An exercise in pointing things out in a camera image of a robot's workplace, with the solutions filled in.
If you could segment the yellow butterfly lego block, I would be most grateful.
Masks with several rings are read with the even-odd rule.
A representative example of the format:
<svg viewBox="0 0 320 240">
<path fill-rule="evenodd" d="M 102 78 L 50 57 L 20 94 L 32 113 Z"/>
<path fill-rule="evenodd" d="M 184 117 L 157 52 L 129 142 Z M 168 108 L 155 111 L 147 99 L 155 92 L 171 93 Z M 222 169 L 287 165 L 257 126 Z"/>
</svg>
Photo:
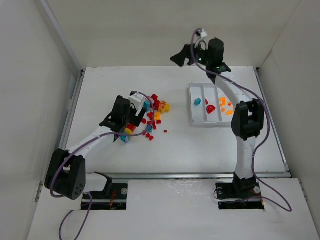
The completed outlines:
<svg viewBox="0 0 320 240">
<path fill-rule="evenodd" d="M 161 101 L 159 103 L 158 112 L 159 113 L 167 113 L 171 110 L 171 105 L 168 104 L 166 101 Z"/>
</svg>

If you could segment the red arch lego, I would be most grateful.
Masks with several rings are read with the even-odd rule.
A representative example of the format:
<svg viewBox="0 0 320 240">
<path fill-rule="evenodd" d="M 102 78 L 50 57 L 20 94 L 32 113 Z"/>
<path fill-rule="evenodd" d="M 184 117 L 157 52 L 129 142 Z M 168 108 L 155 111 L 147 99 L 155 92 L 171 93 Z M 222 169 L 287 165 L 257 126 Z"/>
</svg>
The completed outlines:
<svg viewBox="0 0 320 240">
<path fill-rule="evenodd" d="M 216 107 L 214 106 L 214 105 L 207 105 L 206 106 L 206 112 L 207 112 L 207 114 L 211 114 L 211 113 L 213 113 L 214 111 L 216 110 Z"/>
</svg>

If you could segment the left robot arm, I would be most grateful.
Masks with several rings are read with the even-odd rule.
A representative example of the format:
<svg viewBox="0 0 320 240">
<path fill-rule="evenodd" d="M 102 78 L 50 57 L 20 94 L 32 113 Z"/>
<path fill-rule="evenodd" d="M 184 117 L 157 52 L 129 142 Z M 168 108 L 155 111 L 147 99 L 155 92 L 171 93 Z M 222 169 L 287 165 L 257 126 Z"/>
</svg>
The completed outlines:
<svg viewBox="0 0 320 240">
<path fill-rule="evenodd" d="M 128 142 L 135 137 L 127 126 L 140 125 L 150 108 L 145 101 L 150 103 L 151 99 L 137 91 L 131 92 L 128 98 L 117 96 L 112 111 L 93 133 L 68 149 L 58 148 L 53 152 L 44 182 L 52 197 L 76 200 L 91 192 L 109 194 L 112 178 L 101 172 L 88 172 L 86 165 L 118 139 Z"/>
</svg>

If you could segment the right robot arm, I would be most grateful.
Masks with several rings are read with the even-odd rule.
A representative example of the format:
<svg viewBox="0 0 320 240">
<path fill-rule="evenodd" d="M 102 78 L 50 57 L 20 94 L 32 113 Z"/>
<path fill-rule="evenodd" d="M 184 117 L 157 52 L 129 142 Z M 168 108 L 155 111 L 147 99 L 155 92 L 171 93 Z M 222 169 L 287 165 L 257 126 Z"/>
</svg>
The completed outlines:
<svg viewBox="0 0 320 240">
<path fill-rule="evenodd" d="M 264 105 L 254 92 L 226 76 L 231 69 L 223 61 L 224 50 L 224 42 L 213 38 L 208 42 L 206 49 L 195 43 L 184 45 L 181 52 L 172 56 L 170 60 L 179 67 L 183 67 L 186 60 L 189 66 L 193 64 L 205 66 L 207 77 L 233 104 L 231 130 L 237 142 L 237 162 L 232 182 L 216 184 L 217 198 L 219 200 L 252 198 L 254 188 L 258 187 L 253 159 L 257 138 L 264 127 Z"/>
</svg>

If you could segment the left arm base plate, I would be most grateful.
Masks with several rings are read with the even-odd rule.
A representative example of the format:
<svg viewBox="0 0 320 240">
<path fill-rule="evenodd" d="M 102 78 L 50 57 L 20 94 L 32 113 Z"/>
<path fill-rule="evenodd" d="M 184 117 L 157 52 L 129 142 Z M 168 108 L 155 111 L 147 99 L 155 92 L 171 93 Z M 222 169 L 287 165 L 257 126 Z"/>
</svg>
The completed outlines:
<svg viewBox="0 0 320 240">
<path fill-rule="evenodd" d="M 116 182 L 110 190 L 92 191 L 91 210 L 124 211 L 127 209 L 129 185 L 127 182 Z"/>
</svg>

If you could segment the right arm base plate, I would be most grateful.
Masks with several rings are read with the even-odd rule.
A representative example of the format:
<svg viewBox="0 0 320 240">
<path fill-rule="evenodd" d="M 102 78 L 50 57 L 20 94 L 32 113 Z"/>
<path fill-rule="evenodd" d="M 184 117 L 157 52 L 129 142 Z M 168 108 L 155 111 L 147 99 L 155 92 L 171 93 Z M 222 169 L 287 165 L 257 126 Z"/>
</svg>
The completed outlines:
<svg viewBox="0 0 320 240">
<path fill-rule="evenodd" d="M 215 184 L 215 198 L 219 210 L 264 210 L 259 183 L 245 190 L 237 190 L 231 182 Z"/>
</svg>

